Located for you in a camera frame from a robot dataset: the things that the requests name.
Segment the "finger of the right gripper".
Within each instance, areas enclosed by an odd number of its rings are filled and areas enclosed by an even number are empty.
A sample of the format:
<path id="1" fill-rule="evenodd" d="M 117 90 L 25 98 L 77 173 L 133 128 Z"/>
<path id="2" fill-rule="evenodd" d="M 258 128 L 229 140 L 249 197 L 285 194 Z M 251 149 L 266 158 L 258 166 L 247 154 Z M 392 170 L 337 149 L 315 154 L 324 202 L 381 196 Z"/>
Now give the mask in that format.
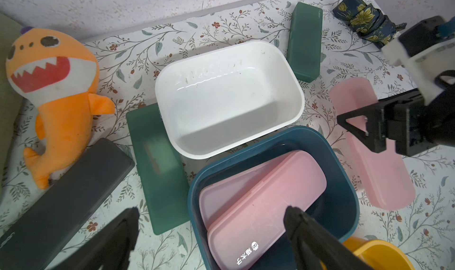
<path id="1" fill-rule="evenodd" d="M 355 136 L 370 151 L 386 150 L 387 128 L 383 105 L 371 104 L 337 117 L 337 123 Z"/>

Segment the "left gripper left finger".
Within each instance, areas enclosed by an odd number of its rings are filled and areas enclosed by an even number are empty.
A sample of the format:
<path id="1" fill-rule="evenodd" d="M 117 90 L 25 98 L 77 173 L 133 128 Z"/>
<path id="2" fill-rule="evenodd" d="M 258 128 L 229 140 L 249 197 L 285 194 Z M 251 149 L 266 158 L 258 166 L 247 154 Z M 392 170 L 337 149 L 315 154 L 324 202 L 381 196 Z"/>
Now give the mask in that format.
<path id="1" fill-rule="evenodd" d="M 56 270 L 126 270 L 139 235 L 139 209 L 127 208 Z"/>

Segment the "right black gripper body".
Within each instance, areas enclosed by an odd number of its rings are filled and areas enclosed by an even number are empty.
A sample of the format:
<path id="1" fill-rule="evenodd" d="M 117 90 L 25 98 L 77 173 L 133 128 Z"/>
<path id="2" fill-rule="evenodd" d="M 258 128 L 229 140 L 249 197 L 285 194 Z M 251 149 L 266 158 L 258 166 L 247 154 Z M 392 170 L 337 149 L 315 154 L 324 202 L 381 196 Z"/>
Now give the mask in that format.
<path id="1" fill-rule="evenodd" d="M 386 150 L 386 140 L 395 151 L 413 156 L 435 146 L 455 145 L 455 72 L 436 76 L 434 84 L 443 91 L 429 104 L 418 89 L 381 99 L 376 104 L 376 152 Z"/>

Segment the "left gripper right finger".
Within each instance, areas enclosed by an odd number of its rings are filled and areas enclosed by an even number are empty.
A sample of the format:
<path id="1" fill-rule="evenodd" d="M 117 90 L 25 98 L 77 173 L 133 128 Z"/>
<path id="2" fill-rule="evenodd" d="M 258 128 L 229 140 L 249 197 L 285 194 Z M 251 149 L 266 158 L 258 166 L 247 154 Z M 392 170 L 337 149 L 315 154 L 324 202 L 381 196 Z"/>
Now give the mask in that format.
<path id="1" fill-rule="evenodd" d="M 284 214 L 286 236 L 299 270 L 370 270 L 332 234 L 303 210 L 288 206 Z"/>

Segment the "pink pencil case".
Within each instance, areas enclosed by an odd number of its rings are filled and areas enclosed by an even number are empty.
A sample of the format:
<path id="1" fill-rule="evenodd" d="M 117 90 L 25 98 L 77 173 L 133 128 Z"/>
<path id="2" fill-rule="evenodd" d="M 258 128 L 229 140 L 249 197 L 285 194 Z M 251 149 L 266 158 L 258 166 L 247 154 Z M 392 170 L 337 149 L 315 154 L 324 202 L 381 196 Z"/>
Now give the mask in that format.
<path id="1" fill-rule="evenodd" d="M 365 78 L 346 79 L 329 92 L 337 115 L 375 104 L 378 98 Z M 351 132 L 347 133 L 350 161 L 360 177 L 371 205 L 396 211 L 410 205 L 416 191 L 402 156 L 395 152 L 395 142 L 388 139 L 381 153 L 370 151 Z"/>
<path id="2" fill-rule="evenodd" d="M 275 157 L 202 189 L 199 206 L 207 229 L 234 203 L 276 168 L 288 154 Z"/>
<path id="3" fill-rule="evenodd" d="M 294 150 L 207 230 L 213 259 L 222 270 L 248 270 L 284 234 L 288 206 L 307 210 L 326 190 L 316 160 Z"/>

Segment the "black pencil case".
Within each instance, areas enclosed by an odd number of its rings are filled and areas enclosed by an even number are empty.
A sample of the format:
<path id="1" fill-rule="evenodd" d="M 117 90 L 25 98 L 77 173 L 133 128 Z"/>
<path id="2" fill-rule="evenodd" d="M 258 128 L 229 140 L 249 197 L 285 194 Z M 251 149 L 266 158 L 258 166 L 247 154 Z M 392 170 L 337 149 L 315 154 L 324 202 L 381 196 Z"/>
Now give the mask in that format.
<path id="1" fill-rule="evenodd" d="M 102 138 L 1 237 L 1 269 L 43 270 L 135 166 Z"/>

